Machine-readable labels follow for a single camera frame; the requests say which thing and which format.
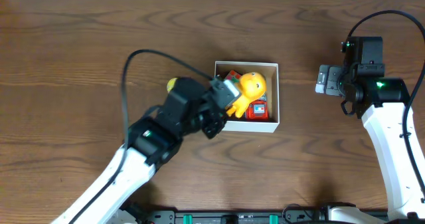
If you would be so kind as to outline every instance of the green strip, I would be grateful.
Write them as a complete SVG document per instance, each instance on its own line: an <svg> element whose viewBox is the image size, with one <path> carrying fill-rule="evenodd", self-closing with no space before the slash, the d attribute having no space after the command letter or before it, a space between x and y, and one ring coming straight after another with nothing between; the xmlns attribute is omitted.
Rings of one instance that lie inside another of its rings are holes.
<svg viewBox="0 0 425 224"><path fill-rule="evenodd" d="M192 215L184 215L183 224L192 224Z"/></svg>
<svg viewBox="0 0 425 224"><path fill-rule="evenodd" d="M270 215L270 224L279 224L279 217L277 215Z"/></svg>

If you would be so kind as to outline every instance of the red object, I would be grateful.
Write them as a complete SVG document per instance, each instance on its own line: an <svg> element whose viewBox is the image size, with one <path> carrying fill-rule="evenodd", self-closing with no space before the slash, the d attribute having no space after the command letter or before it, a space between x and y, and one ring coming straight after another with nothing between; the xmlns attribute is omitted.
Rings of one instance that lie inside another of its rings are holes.
<svg viewBox="0 0 425 224"><path fill-rule="evenodd" d="M263 100L255 100L251 102L245 114L246 119L249 120L268 119L267 102Z"/></svg>

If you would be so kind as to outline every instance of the orange toy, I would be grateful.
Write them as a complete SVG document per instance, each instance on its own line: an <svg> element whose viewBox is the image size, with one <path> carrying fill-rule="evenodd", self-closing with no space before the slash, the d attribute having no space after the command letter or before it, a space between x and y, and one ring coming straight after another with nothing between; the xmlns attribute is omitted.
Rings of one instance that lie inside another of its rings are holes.
<svg viewBox="0 0 425 224"><path fill-rule="evenodd" d="M234 114L237 118L240 118L244 115L250 103L259 99L266 92L266 80L261 74L251 72L242 75L239 82L234 85L239 89L241 95L226 113L229 116Z"/></svg>

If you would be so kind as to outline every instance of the yellow plush toy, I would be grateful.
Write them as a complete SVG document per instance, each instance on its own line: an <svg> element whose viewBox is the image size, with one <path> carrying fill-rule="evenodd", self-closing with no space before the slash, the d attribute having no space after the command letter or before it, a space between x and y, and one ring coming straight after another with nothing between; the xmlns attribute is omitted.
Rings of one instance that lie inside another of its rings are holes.
<svg viewBox="0 0 425 224"><path fill-rule="evenodd" d="M241 95L226 111L227 115L234 114L237 118L244 115L252 101L259 99L266 92L266 80L261 74L251 72L240 77L239 82L234 84Z"/></svg>

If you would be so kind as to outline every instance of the white box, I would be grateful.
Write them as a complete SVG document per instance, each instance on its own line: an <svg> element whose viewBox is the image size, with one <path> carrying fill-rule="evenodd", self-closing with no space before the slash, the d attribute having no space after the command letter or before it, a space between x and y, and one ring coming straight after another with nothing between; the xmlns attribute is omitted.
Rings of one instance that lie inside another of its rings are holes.
<svg viewBox="0 0 425 224"><path fill-rule="evenodd" d="M224 78L231 70L235 70L239 74L245 74L247 72L259 72L264 76L267 84L267 108L270 119L269 122L238 121L237 118L233 116L229 121L227 121L223 131L274 132L280 123L278 64L234 61L215 62L214 75L220 75Z"/></svg>

